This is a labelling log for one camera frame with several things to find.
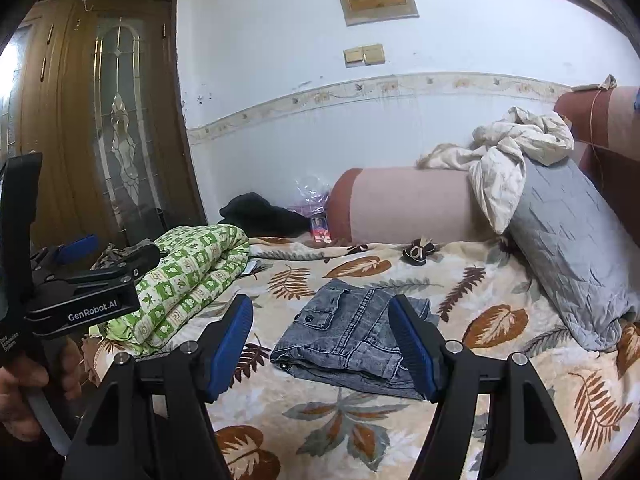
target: folded green quilt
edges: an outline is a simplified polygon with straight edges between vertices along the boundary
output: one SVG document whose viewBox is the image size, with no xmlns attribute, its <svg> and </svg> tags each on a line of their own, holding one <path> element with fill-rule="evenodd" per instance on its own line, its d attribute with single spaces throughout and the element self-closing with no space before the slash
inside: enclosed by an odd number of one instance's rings
<svg viewBox="0 0 640 480">
<path fill-rule="evenodd" d="M 136 285 L 140 309 L 100 330 L 136 354 L 162 348 L 236 279 L 249 255 L 249 240 L 233 225 L 177 227 L 155 244 L 171 252 Z"/>
</svg>

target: metal screw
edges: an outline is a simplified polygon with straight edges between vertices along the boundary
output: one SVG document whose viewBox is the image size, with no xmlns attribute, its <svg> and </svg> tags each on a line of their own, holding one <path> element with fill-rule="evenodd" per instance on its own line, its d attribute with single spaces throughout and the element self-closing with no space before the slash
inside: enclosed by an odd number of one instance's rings
<svg viewBox="0 0 640 480">
<path fill-rule="evenodd" d="M 460 352 L 462 352 L 463 350 L 463 346 L 462 343 L 460 341 L 447 341 L 447 343 L 444 345 L 444 348 L 446 348 L 447 350 L 449 350 L 449 352 L 451 352 L 452 354 L 459 354 Z"/>
<path fill-rule="evenodd" d="M 129 359 L 131 359 L 131 356 L 129 354 L 127 354 L 126 352 L 118 352 L 113 357 L 113 362 L 116 363 L 117 365 L 123 365 L 123 364 L 128 363 Z"/>
<path fill-rule="evenodd" d="M 198 349 L 198 343 L 195 341 L 185 341 L 180 345 L 180 352 L 183 354 L 193 354 Z"/>
<path fill-rule="evenodd" d="M 529 362 L 529 359 L 527 358 L 527 356 L 524 354 L 521 354 L 520 352 L 516 352 L 515 354 L 513 354 L 511 356 L 511 359 L 513 359 L 513 362 L 519 366 L 525 365 Z"/>
</svg>

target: gray quilted cushion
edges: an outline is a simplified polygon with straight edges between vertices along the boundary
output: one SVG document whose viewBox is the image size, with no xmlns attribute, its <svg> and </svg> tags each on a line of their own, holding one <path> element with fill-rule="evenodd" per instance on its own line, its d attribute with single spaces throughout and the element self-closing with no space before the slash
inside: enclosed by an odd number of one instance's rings
<svg viewBox="0 0 640 480">
<path fill-rule="evenodd" d="M 511 234 L 578 343 L 610 348 L 639 315 L 640 249 L 574 161 L 526 165 Z"/>
</svg>

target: wall switch plate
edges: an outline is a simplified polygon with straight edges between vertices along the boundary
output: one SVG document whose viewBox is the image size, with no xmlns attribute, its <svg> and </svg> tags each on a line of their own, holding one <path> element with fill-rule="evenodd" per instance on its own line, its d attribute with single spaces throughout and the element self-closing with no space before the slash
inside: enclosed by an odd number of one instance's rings
<svg viewBox="0 0 640 480">
<path fill-rule="evenodd" d="M 386 61 L 385 51 L 381 44 L 363 46 L 362 53 L 364 54 L 365 65 L 380 65 Z"/>
<path fill-rule="evenodd" d="M 364 53 L 362 47 L 348 48 L 344 51 L 344 62 L 347 66 L 353 66 L 356 63 L 364 61 Z"/>
</svg>

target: human hand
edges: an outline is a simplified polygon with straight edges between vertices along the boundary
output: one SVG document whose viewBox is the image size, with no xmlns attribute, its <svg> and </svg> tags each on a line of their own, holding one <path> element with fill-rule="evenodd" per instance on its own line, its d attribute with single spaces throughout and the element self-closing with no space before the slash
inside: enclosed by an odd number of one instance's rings
<svg viewBox="0 0 640 480">
<path fill-rule="evenodd" d="M 60 354 L 62 366 L 62 389 L 67 400 L 79 397 L 80 363 L 82 355 L 78 346 L 66 339 L 66 346 Z M 22 354 L 5 368 L 0 368 L 0 420 L 6 430 L 15 438 L 24 442 L 37 440 L 42 428 L 22 398 L 20 387 L 42 388 L 49 383 L 47 371 L 36 362 Z"/>
</svg>

